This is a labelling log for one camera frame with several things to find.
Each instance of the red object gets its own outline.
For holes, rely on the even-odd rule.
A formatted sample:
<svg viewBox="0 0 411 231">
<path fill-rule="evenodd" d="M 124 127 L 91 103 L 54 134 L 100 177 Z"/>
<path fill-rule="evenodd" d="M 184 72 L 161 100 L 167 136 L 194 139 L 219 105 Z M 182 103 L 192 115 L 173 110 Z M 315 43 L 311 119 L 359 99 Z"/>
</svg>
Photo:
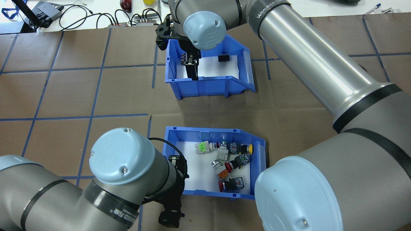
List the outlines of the red object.
<svg viewBox="0 0 411 231">
<path fill-rule="evenodd" d="M 225 165 L 226 169 L 229 171 L 229 173 L 231 173 L 233 171 L 233 169 L 231 168 L 231 165 L 229 163 L 226 162 L 224 165 Z"/>
<path fill-rule="evenodd" d="M 125 12 L 131 13 L 131 0 L 120 0 L 120 6 Z"/>
<path fill-rule="evenodd" d="M 221 180 L 218 181 L 218 189 L 220 190 L 220 192 L 223 192 L 224 185 L 223 182 L 221 182 Z"/>
</svg>

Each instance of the black band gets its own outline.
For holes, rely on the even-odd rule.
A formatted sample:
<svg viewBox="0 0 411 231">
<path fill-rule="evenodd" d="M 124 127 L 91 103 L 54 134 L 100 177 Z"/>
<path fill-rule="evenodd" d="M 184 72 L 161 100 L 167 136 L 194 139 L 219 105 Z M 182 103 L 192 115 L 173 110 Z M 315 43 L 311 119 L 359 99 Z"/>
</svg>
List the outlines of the black band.
<svg viewBox="0 0 411 231">
<path fill-rule="evenodd" d="M 23 231 L 26 231 L 25 222 L 26 222 L 26 220 L 27 220 L 27 216 L 28 216 L 28 214 L 30 213 L 30 210 L 33 208 L 34 204 L 37 202 L 37 200 L 38 200 L 46 191 L 48 191 L 49 189 L 51 189 L 52 187 L 54 187 L 54 186 L 56 186 L 56 185 L 58 185 L 58 184 L 60 184 L 60 183 L 64 183 L 64 182 L 68 182 L 68 181 L 67 181 L 67 180 L 57 180 L 57 181 L 54 181 L 54 182 L 48 184 L 46 187 L 41 188 L 41 189 L 36 193 L 36 195 L 34 195 L 34 197 L 30 200 L 30 202 L 27 204 L 26 208 L 24 209 L 23 214 L 21 215 L 20 226 L 21 226 L 21 229 L 22 229 Z"/>
<path fill-rule="evenodd" d="M 411 157 L 397 144 L 388 138 L 367 129 L 352 128 L 344 131 L 344 133 L 360 135 L 382 147 L 401 165 L 402 169 L 404 169 L 408 177 L 411 179 Z"/>
<path fill-rule="evenodd" d="M 98 210 L 112 217 L 114 220 L 124 224 L 128 228 L 133 226 L 139 216 L 139 213 L 137 212 L 138 208 L 134 209 L 128 206 L 125 202 L 117 199 L 111 193 L 100 188 L 94 183 L 94 181 L 92 181 L 87 188 L 83 190 L 82 194 L 84 198 L 86 198 Z"/>
<path fill-rule="evenodd" d="M 237 3 L 237 8 L 238 8 L 238 25 L 240 26 L 242 23 L 242 8 L 241 8 L 241 3 L 240 0 L 236 0 Z"/>
<path fill-rule="evenodd" d="M 367 110 L 372 105 L 376 104 L 380 100 L 394 94 L 397 92 L 402 91 L 397 85 L 391 84 L 387 85 L 383 88 L 380 88 L 373 93 L 367 95 L 359 102 L 354 104 L 351 108 L 349 108 L 344 114 L 342 114 L 334 123 L 332 128 L 338 133 L 340 133 L 348 123 L 350 123 L 355 117 L 360 115 L 363 111 Z"/>
<path fill-rule="evenodd" d="M 260 26 L 267 14 L 280 5 L 289 5 L 287 0 L 257 0 L 248 13 L 248 24 L 250 24 L 254 33 L 262 40 L 260 36 Z"/>
</svg>

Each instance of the light blue joint cap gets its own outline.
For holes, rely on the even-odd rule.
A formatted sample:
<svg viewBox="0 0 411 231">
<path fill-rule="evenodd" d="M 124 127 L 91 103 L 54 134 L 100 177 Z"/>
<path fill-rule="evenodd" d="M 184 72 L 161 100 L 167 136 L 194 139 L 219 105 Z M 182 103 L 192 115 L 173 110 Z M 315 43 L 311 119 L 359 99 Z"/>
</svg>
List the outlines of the light blue joint cap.
<svg viewBox="0 0 411 231">
<path fill-rule="evenodd" d="M 199 11 L 187 17 L 184 22 L 184 33 L 199 50 L 215 48 L 224 40 L 226 24 L 216 13 Z"/>
<path fill-rule="evenodd" d="M 286 157 L 262 172 L 255 197 L 266 231 L 344 230 L 331 185 L 304 158 Z"/>
<path fill-rule="evenodd" d="M 116 128 L 94 143 L 89 159 L 96 178 L 108 185 L 123 185 L 144 175 L 155 158 L 153 144 L 130 128 Z"/>
<path fill-rule="evenodd" d="M 42 166 L 39 163 L 33 162 L 21 156 L 7 155 L 0 157 L 0 171 L 20 164 L 37 164 Z"/>
</svg>

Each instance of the yellow object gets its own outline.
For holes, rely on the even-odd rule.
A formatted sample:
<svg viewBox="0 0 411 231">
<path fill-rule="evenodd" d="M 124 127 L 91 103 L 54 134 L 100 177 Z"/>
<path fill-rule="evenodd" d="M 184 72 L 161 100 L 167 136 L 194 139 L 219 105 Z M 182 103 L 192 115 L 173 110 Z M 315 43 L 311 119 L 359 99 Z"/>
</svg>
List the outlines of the yellow object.
<svg viewBox="0 0 411 231">
<path fill-rule="evenodd" d="M 155 0 L 143 0 L 143 2 L 145 4 L 152 5 L 155 2 Z"/>
</svg>

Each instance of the blue storage bin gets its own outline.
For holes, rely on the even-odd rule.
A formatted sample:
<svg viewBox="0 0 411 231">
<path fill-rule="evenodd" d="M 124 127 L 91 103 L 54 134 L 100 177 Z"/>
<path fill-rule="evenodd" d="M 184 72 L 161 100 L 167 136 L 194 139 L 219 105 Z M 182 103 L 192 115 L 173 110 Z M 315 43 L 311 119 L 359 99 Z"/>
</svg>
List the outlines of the blue storage bin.
<svg viewBox="0 0 411 231">
<path fill-rule="evenodd" d="M 201 196 L 217 196 L 217 197 L 228 197 L 228 198 L 244 198 L 254 200 L 254 186 L 257 177 L 266 169 L 266 141 L 254 136 L 248 132 L 242 131 L 240 129 L 216 129 L 216 128 L 196 128 L 196 127 L 166 127 L 165 140 L 169 141 L 173 145 L 179 148 L 187 159 L 188 174 L 190 178 L 186 179 L 186 190 L 184 190 L 185 195 L 201 195 Z M 241 144 L 253 145 L 253 154 L 250 155 L 249 165 L 249 176 L 244 176 L 249 179 L 249 182 L 244 181 L 244 184 L 249 184 L 249 193 L 242 192 L 241 190 L 230 191 L 230 192 L 219 192 L 218 191 L 218 177 L 214 173 L 211 166 L 211 162 L 197 163 L 201 158 L 215 159 L 213 153 L 206 154 L 196 154 L 193 143 L 190 142 L 221 142 L 226 140 L 228 142 L 238 142 Z M 187 143 L 185 148 L 181 148 L 183 143 Z M 167 158 L 170 155 L 178 155 L 178 153 L 169 145 L 164 144 L 163 155 Z M 242 169 L 234 169 L 230 174 L 234 174 L 236 171 L 241 171 Z M 211 187 L 217 190 L 207 190 L 204 188 Z"/>
<path fill-rule="evenodd" d="M 255 92 L 250 50 L 230 35 L 226 35 L 223 42 L 214 49 L 201 51 L 201 57 L 215 57 L 221 54 L 237 55 L 239 79 L 233 76 L 199 76 L 198 81 L 188 78 L 178 79 L 177 65 L 181 64 L 181 55 L 183 53 L 184 51 L 178 45 L 178 40 L 169 41 L 166 53 L 165 82 L 171 85 L 177 99 L 204 95 L 225 95 L 225 97 L 228 97 L 229 95 L 240 94 L 245 89 Z"/>
</svg>

